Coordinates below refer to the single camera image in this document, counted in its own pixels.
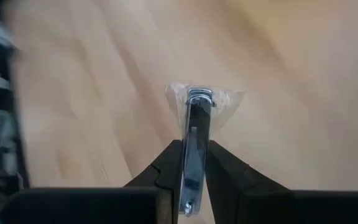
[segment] plastic wrap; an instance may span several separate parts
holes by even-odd
[[[198,86],[189,83],[171,83],[165,88],[169,107],[174,112],[181,133],[184,133],[184,125],[186,120],[186,101],[188,99],[188,91],[190,88],[201,87],[212,90],[212,99],[214,107],[211,109],[211,124],[209,133],[219,130],[226,124],[228,119],[234,114],[239,107],[245,92],[237,90],[225,90],[218,87]]]

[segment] wooden floor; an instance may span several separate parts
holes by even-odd
[[[245,90],[212,137],[293,189],[358,190],[358,1],[6,7],[33,186],[122,186],[175,138],[170,82]],[[199,217],[212,223],[208,198]]]

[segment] light wood surface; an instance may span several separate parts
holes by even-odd
[[[7,7],[33,186],[122,186],[180,138],[164,86],[245,90],[213,138],[293,189],[358,190],[358,1]],[[212,223],[208,199],[200,217]]]

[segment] chrome metal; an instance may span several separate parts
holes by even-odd
[[[198,214],[204,184],[204,169],[209,143],[212,91],[192,88],[186,102],[186,120],[183,128],[183,173],[179,213]]]

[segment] clear plastic bag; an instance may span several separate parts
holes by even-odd
[[[184,125],[186,120],[186,101],[190,88],[201,87],[212,90],[212,100],[214,107],[211,109],[211,124],[209,133],[219,130],[226,124],[228,119],[234,114],[239,107],[245,92],[238,90],[225,90],[218,87],[198,86],[189,83],[170,83],[165,87],[165,95],[167,97],[169,107],[174,112],[181,133],[184,133]]]

